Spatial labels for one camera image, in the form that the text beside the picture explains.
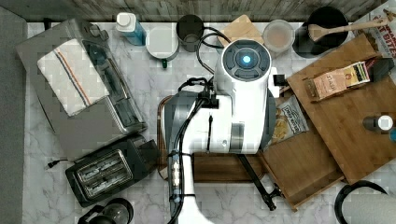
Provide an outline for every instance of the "wooden spatula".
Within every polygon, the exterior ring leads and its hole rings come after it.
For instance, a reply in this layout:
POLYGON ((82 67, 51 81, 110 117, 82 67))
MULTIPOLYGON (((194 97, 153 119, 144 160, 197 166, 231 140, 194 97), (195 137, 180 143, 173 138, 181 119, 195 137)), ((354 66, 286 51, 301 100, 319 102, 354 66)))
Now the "wooden spatula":
POLYGON ((326 29, 326 28, 323 28, 316 24, 310 24, 310 25, 308 25, 308 32, 309 32, 309 35, 311 36, 311 39, 313 41, 317 41, 325 35, 341 33, 341 32, 346 32, 346 31, 361 30, 361 29, 372 28, 372 27, 379 27, 379 26, 387 25, 388 23, 389 23, 389 19, 384 18, 384 19, 378 19, 378 20, 373 20, 373 21, 356 23, 356 24, 347 25, 347 26, 335 27, 332 29, 326 29))

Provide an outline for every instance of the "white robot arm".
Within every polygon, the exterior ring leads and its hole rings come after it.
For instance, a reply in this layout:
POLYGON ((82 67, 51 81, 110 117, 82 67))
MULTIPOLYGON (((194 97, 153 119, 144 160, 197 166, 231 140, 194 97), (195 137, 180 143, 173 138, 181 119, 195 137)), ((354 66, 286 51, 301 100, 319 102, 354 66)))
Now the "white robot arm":
POLYGON ((275 126, 275 102, 268 91, 271 56, 254 40, 236 40, 219 57, 213 88, 180 91, 162 111, 163 140, 169 152, 171 222, 211 223, 194 198, 194 152, 255 154, 275 126))

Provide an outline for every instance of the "kitchen counter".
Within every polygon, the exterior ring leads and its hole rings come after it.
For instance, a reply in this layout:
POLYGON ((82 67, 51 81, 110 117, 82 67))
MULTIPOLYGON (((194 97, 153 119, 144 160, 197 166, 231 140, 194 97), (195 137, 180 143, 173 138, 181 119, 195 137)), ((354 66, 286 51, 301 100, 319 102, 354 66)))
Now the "kitchen counter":
MULTIPOLYGON (((195 53, 179 49, 177 57, 163 70, 160 61, 152 59, 145 47, 136 47, 115 30, 115 23, 97 23, 109 33, 108 45, 119 65, 137 106, 143 113, 148 129, 146 139, 157 140, 157 106, 165 96, 175 94, 178 86, 188 77, 210 77, 198 63, 195 53)), ((255 23, 263 31, 266 23, 255 23)), ((142 23, 146 30, 159 23, 142 23)), ((208 24, 223 28, 226 23, 208 24)), ((297 28, 299 23, 292 23, 297 28)), ((43 23, 29 23, 28 36, 44 30, 43 23)), ((202 47, 201 57, 214 67, 219 54, 215 49, 202 47)), ((279 74, 286 77, 301 70, 315 59, 299 57, 292 49, 279 55, 273 63, 279 74)), ((23 223, 70 224, 91 209, 81 208, 71 190, 65 169, 73 163, 61 161, 51 169, 47 163, 64 158, 59 142, 51 133, 50 125, 39 105, 35 90, 26 81, 25 151, 23 177, 23 223)), ((390 195, 396 193, 396 161, 381 167, 364 178, 383 187, 390 195)), ((272 180, 266 175, 262 183, 268 191, 273 189, 272 180)), ((333 203, 344 183, 337 183, 320 193, 293 213, 281 198, 275 198, 277 209, 270 212, 253 184, 195 184, 198 206, 203 214, 220 223, 337 223, 333 203)), ((112 198, 127 199, 134 207, 132 223, 166 223, 170 218, 168 183, 157 172, 112 198)), ((100 202, 106 204, 111 198, 100 202)))

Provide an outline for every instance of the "snack bag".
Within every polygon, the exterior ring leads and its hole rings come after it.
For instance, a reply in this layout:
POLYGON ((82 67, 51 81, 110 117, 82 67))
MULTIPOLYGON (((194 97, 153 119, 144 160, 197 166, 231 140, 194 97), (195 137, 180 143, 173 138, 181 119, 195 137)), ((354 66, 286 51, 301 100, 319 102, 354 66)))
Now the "snack bag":
MULTIPOLYGON (((367 15, 358 19, 354 23, 361 23, 376 19, 384 19, 387 17, 387 14, 384 12, 384 9, 396 13, 396 0, 388 0, 388 2, 382 4, 377 7, 367 15)), ((364 33, 368 37, 369 41, 373 45, 374 49, 381 52, 384 58, 393 58, 393 61, 396 61, 396 22, 395 19, 386 25, 381 27, 364 29, 364 33)), ((354 35, 359 35, 362 33, 362 30, 356 30, 353 32, 354 35)))
POLYGON ((268 145, 273 145, 299 133, 309 131, 306 119, 295 95, 276 108, 276 126, 268 145))

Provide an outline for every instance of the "white towel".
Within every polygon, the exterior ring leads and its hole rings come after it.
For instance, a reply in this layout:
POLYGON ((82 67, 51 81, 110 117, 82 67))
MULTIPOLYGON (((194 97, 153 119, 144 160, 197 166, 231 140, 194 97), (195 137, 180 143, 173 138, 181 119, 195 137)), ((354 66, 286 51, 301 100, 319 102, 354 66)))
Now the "white towel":
POLYGON ((108 95, 87 52, 76 39, 48 53, 37 65, 70 117, 108 95))

